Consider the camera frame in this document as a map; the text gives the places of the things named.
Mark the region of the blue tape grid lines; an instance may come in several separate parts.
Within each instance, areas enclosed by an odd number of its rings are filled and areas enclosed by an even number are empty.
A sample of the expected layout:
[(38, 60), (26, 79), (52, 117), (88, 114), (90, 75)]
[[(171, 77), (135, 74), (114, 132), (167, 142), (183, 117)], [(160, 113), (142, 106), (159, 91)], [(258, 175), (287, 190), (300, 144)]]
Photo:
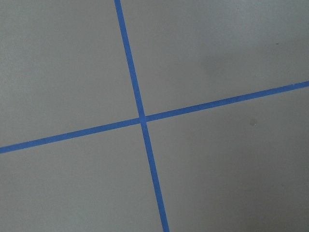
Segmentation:
[(3, 0), (3, 232), (306, 232), (306, 0)]

